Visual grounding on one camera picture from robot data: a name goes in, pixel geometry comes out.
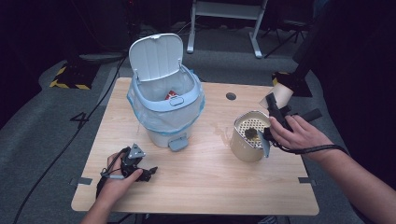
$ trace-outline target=beige basket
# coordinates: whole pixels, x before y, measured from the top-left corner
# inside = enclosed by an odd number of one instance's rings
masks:
[[[246,137],[246,130],[254,129],[264,132],[264,128],[269,126],[268,116],[256,110],[236,119],[231,139],[231,150],[236,158],[241,161],[259,161],[264,154],[262,142],[258,135]]]

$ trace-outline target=trash can lid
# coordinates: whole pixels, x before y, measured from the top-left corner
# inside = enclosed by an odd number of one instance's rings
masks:
[[[140,81],[168,77],[176,73],[183,59],[183,42],[175,34],[151,35],[135,41],[129,49],[134,75]]]

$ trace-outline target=table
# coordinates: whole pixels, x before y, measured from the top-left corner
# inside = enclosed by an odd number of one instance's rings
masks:
[[[193,0],[191,8],[191,29],[189,35],[189,42],[187,45],[187,52],[194,52],[195,16],[199,15],[256,21],[256,25],[254,26],[254,32],[249,33],[249,39],[256,58],[261,58],[262,52],[260,51],[260,47],[257,43],[256,37],[260,29],[260,24],[262,23],[262,16],[264,15],[266,5],[267,0],[263,0],[261,6],[245,6]]]
[[[158,171],[149,182],[137,182],[114,207],[115,212],[308,215],[318,204],[301,156],[272,148],[269,158],[257,162],[238,160],[230,149],[233,123],[251,110],[266,112],[259,101],[271,89],[219,83],[203,83],[205,109],[191,128],[189,145],[179,151],[156,147],[139,125],[126,99],[131,79],[117,80],[92,145],[82,177],[90,185],[78,185],[72,207],[88,211],[95,200],[99,173],[106,158],[137,143],[147,154],[139,166]],[[235,100],[228,100],[232,92]]]

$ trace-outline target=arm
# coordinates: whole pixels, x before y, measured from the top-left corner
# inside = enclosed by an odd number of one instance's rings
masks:
[[[286,116],[293,132],[270,118],[271,134],[284,147],[306,148],[332,145],[332,141],[299,116]],[[349,201],[375,223],[396,223],[396,191],[369,173],[340,150],[326,149],[309,153],[338,184]]]
[[[113,154],[107,158],[107,164],[110,164],[115,156],[116,154]],[[117,160],[114,164],[113,170],[117,169],[120,169],[120,160]],[[131,187],[142,172],[141,169],[138,169],[128,176],[128,178],[108,179],[90,211],[88,211],[87,215],[82,219],[81,224],[106,224],[114,204],[116,204],[116,202],[128,191],[129,187]]]

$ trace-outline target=paper roll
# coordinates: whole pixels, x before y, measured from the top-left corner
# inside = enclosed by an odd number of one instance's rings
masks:
[[[278,108],[282,108],[283,106],[287,105],[290,97],[293,95],[293,91],[286,86],[277,83],[269,92],[274,93],[275,99],[276,99],[276,105]],[[264,98],[260,101],[260,105],[264,107],[265,109],[268,108],[267,100]]]

